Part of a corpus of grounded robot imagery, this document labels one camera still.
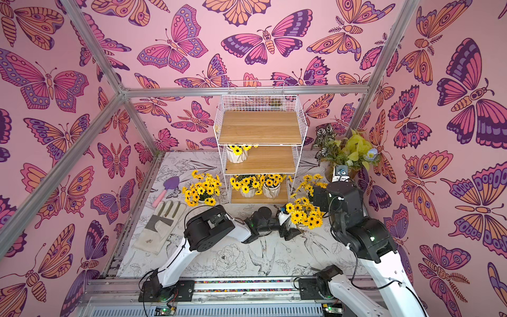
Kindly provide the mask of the sunflower pot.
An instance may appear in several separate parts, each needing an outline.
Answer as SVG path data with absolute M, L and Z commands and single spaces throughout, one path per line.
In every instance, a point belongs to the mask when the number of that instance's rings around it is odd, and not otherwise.
M 228 162 L 240 164 L 248 158 L 248 152 L 251 148 L 257 148 L 258 145 L 227 145 L 225 153 Z
M 290 222 L 297 227 L 307 227 L 310 230 L 323 225 L 324 213 L 308 198 L 298 198 L 286 204 L 285 211 L 290 216 Z
M 328 183 L 321 174 L 307 174 L 303 176 L 302 182 L 294 189 L 290 197 L 294 199 L 306 197 L 312 201 L 316 188 L 326 189 L 327 186 Z
M 186 205 L 189 207 L 197 207 L 199 204 L 216 206 L 222 188 L 219 175 L 199 173 L 198 170 L 194 170 L 191 176 L 196 183 L 183 187 L 182 190 Z
M 232 176 L 230 184 L 232 189 L 239 192 L 244 198 L 253 198 L 263 194 L 265 176 L 263 174 L 245 174 Z
M 287 174 L 262 174 L 262 192 L 266 198 L 274 199 L 281 191 L 282 183 L 286 181 Z

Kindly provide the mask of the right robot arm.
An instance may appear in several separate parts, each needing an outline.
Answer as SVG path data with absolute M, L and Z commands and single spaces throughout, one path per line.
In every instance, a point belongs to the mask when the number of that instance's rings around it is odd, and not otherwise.
M 406 271 L 397 244 L 386 226 L 364 214 L 363 193 L 352 182 L 332 182 L 314 187 L 310 200 L 326 212 L 331 235 L 363 265 L 375 285 L 358 286 L 336 265 L 313 278 L 297 279 L 301 299 L 337 299 L 355 316 L 426 316 Z

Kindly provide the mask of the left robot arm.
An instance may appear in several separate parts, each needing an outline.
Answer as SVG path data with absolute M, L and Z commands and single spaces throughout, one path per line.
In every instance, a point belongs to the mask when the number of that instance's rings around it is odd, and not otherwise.
M 224 238 L 250 244 L 272 232 L 278 232 L 285 240 L 301 233 L 290 226 L 289 214 L 284 213 L 283 208 L 274 217 L 269 207 L 260 207 L 250 217 L 241 220 L 228 214 L 222 205 L 210 207 L 186 220 L 184 237 L 166 264 L 141 278 L 138 301 L 146 303 L 175 299 L 177 284 L 184 270 L 199 253 L 208 251 Z

